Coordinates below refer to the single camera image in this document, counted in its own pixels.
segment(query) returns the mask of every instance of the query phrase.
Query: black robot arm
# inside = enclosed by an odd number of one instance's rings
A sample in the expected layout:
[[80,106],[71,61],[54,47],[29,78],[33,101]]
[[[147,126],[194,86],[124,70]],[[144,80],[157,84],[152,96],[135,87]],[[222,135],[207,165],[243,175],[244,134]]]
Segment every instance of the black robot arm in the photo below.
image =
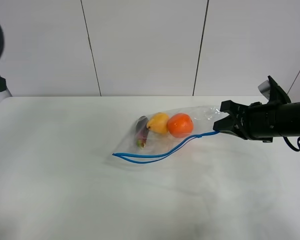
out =
[[[221,103],[220,111],[229,116],[216,121],[213,130],[244,140],[272,143],[273,137],[283,137],[288,146],[300,151],[300,102],[291,103],[285,91],[268,76],[259,87],[269,100],[267,104],[255,102],[249,106],[231,100]],[[299,137],[294,147],[287,137]]]

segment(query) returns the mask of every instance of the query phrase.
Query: yellow pear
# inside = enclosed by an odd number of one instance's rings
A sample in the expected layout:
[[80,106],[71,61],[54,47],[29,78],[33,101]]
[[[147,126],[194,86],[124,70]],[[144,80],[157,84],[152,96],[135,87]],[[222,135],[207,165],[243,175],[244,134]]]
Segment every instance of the yellow pear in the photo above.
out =
[[168,114],[164,112],[158,112],[148,121],[146,124],[147,129],[158,134],[167,134],[167,123],[169,120]]

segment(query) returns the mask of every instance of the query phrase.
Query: white table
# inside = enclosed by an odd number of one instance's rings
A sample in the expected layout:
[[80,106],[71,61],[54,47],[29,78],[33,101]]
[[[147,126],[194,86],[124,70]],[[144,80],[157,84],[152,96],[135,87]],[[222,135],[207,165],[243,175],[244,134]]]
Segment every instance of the white table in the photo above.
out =
[[0,240],[300,240],[300,152],[218,134],[163,161],[111,156],[143,114],[262,97],[11,97]]

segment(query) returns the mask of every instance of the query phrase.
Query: ziplock bag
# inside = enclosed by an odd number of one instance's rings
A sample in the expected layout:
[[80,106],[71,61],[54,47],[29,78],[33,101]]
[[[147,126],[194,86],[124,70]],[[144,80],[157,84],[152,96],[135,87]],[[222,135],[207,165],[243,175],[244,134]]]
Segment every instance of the ziplock bag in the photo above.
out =
[[160,161],[193,139],[217,134],[214,122],[225,115],[214,106],[197,106],[141,116],[112,155],[136,164]]

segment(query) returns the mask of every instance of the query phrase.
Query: purple eggplant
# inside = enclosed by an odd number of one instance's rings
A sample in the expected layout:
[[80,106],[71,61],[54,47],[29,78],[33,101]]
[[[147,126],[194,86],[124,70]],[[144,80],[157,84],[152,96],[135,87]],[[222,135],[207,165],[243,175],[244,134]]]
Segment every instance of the purple eggplant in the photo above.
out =
[[135,141],[136,145],[143,149],[146,146],[147,137],[149,130],[147,128],[147,123],[149,119],[146,116],[142,116],[138,119],[135,126]]

